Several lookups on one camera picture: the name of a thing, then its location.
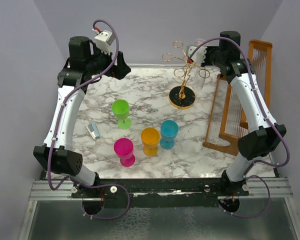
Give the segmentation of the clear wine glass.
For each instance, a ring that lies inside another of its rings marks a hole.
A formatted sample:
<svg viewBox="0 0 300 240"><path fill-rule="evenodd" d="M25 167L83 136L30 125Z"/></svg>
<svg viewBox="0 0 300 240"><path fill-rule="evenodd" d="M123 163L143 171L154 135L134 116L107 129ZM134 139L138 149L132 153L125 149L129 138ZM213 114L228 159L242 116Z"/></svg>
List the clear wine glass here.
<svg viewBox="0 0 300 240"><path fill-rule="evenodd" d="M204 87L206 77L207 77L207 72L201 68L195 68L195 75L194 78L192 79L192 88L195 91L201 91Z"/></svg>

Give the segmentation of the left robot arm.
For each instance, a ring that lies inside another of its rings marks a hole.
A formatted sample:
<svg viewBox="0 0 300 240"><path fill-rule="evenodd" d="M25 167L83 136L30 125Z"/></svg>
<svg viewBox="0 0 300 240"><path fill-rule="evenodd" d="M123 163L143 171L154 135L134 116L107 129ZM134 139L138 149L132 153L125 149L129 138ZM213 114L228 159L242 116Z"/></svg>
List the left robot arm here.
<svg viewBox="0 0 300 240"><path fill-rule="evenodd" d="M83 185L84 193L91 198L100 193L100 178L83 164L83 156L72 150L73 133L88 85L102 76L121 80L131 72L121 51L111 53L114 39L106 31L93 40L86 36L69 39L69 57L57 75L58 97L52 123L43 144L33 149L34 157L47 174L72 178Z"/></svg>

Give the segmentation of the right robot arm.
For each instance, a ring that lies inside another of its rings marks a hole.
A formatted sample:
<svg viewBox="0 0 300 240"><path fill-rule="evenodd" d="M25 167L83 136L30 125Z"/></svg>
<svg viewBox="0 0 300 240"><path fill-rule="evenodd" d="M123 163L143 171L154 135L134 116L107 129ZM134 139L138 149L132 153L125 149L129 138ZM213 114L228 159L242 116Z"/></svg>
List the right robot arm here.
<svg viewBox="0 0 300 240"><path fill-rule="evenodd" d="M242 187L247 173L255 163L274 151L287 132L270 113L259 90L255 69L244 55L237 31L222 31L218 46L209 46L204 64L216 66L238 96L245 113L249 133L238 140L238 154L233 164L223 171L220 191L230 196Z"/></svg>

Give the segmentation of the green plastic goblet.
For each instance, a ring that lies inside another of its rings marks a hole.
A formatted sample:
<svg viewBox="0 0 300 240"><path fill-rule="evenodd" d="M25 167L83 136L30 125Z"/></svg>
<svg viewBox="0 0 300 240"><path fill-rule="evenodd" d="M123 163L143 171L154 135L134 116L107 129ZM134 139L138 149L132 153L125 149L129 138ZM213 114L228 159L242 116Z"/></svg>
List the green plastic goblet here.
<svg viewBox="0 0 300 240"><path fill-rule="evenodd" d="M114 116L117 118L117 125L120 129L126 130L129 129L132 125L130 120L130 107L126 100L118 99L113 102L111 106Z"/></svg>

